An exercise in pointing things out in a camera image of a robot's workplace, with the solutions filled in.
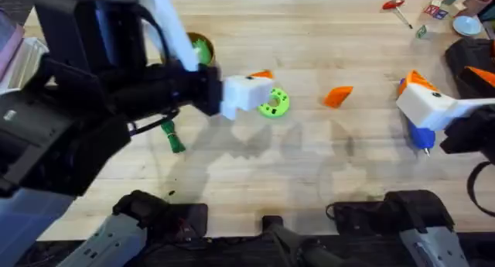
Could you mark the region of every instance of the orange object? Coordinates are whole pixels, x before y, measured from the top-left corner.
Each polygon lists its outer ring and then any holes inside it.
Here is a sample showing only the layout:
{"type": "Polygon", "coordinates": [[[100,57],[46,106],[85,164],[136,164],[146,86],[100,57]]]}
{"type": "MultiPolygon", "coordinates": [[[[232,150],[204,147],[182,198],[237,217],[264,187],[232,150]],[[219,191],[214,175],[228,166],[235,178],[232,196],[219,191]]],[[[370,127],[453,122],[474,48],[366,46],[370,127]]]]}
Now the orange object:
{"type": "Polygon", "coordinates": [[[476,69],[475,67],[466,67],[470,69],[472,72],[478,75],[478,77],[481,77],[484,81],[488,82],[491,86],[495,87],[495,74],[485,71],[485,70],[480,70],[476,69]]]}
{"type": "Polygon", "coordinates": [[[333,88],[323,100],[324,105],[331,108],[339,108],[340,105],[346,100],[353,91],[352,86],[342,86],[333,88]]]}
{"type": "Polygon", "coordinates": [[[404,82],[399,86],[398,88],[398,95],[400,96],[404,89],[408,86],[408,84],[419,84],[422,85],[423,87],[428,88],[429,90],[436,91],[438,92],[439,89],[437,89],[435,86],[433,86],[431,83],[426,81],[424,77],[421,76],[421,74],[418,74],[416,70],[412,70],[409,72],[408,76],[405,78],[404,82]]]}
{"type": "Polygon", "coordinates": [[[273,79],[273,73],[270,70],[263,70],[259,73],[250,74],[250,77],[267,77],[273,79]]]}

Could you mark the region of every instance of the orange toy piece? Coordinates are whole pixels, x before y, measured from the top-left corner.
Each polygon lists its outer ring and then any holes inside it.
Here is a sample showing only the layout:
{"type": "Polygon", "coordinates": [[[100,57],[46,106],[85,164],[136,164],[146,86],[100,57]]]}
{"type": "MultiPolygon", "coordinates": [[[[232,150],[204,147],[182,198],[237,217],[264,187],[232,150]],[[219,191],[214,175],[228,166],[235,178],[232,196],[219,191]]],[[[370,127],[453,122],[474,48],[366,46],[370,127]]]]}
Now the orange toy piece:
{"type": "Polygon", "coordinates": [[[419,84],[422,85],[423,87],[428,88],[429,90],[436,91],[438,92],[439,89],[437,89],[435,86],[433,86],[431,83],[426,81],[424,77],[421,76],[421,74],[418,74],[416,70],[412,70],[409,72],[408,76],[405,78],[404,82],[399,86],[398,88],[398,95],[400,96],[404,89],[408,86],[408,84],[419,84]]]}
{"type": "Polygon", "coordinates": [[[495,87],[495,74],[489,71],[476,69],[475,67],[471,67],[471,66],[468,66],[466,68],[470,69],[472,72],[477,74],[478,77],[481,77],[484,81],[488,82],[491,86],[495,87]]]}
{"type": "Polygon", "coordinates": [[[333,88],[323,100],[323,104],[326,106],[330,106],[331,108],[339,108],[352,91],[352,86],[333,88]]]}
{"type": "Polygon", "coordinates": [[[250,74],[250,77],[267,77],[273,79],[273,73],[270,70],[263,70],[259,73],[250,74]]]}

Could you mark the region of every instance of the green donut toy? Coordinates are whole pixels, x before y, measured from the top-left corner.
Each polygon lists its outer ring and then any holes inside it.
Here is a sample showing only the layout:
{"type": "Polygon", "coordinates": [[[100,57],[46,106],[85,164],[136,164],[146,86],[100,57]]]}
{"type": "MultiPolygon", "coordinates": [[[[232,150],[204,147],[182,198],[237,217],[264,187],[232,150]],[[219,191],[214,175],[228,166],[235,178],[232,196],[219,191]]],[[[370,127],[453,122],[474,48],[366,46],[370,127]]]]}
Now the green donut toy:
{"type": "Polygon", "coordinates": [[[275,100],[276,105],[270,105],[269,103],[258,106],[258,110],[261,115],[268,118],[277,118],[285,114],[290,105],[290,101],[287,93],[280,88],[273,88],[271,90],[270,98],[275,100]]]}

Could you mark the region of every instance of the wooden tabletop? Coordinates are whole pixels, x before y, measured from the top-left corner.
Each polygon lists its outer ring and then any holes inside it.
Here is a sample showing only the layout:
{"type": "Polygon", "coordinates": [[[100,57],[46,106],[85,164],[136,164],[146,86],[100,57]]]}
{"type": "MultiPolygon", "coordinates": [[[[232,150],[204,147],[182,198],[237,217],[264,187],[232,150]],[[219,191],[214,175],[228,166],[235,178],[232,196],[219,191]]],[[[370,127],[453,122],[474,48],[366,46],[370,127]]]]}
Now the wooden tabletop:
{"type": "MultiPolygon", "coordinates": [[[[416,189],[442,198],[457,231],[492,231],[495,219],[466,194],[468,174],[483,157],[415,151],[395,104],[398,82],[412,69],[456,96],[442,57],[459,38],[452,19],[422,14],[431,0],[405,0],[409,29],[381,11],[386,1],[173,0],[186,29],[212,39],[224,76],[272,69],[291,98],[289,112],[278,119],[241,112],[231,122],[183,108],[176,126],[187,152],[172,154],[159,128],[134,137],[41,239],[86,238],[133,190],[208,204],[210,236],[257,234],[266,214],[283,216],[299,233],[335,233],[328,203],[416,189]],[[432,30],[430,39],[415,38],[421,24],[432,30]],[[342,107],[322,106],[342,85],[354,86],[342,107]]],[[[34,13],[25,28],[27,36],[42,36],[34,13]]],[[[158,61],[156,51],[148,55],[158,61]]],[[[443,132],[437,138],[438,145],[443,132]]],[[[476,190],[494,210],[493,167],[484,173],[476,190]]]]}

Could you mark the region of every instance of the small box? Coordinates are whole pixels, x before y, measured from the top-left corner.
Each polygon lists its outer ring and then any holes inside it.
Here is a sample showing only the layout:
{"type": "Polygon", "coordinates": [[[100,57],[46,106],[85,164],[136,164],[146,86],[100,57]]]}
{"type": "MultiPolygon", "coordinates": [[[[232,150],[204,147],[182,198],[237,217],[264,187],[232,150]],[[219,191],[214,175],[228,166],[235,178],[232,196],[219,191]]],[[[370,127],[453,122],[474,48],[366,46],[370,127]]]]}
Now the small box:
{"type": "Polygon", "coordinates": [[[445,18],[447,15],[449,14],[449,12],[445,11],[445,10],[438,10],[437,13],[433,16],[435,17],[436,19],[443,19],[445,18]]]}
{"type": "Polygon", "coordinates": [[[431,16],[435,16],[437,11],[440,10],[441,5],[442,3],[439,0],[432,0],[432,2],[428,5],[428,7],[426,7],[423,12],[431,16]]]}
{"type": "Polygon", "coordinates": [[[419,30],[416,32],[416,38],[418,39],[425,38],[427,32],[428,30],[426,29],[426,26],[425,25],[421,26],[421,28],[419,28],[419,30]]]}

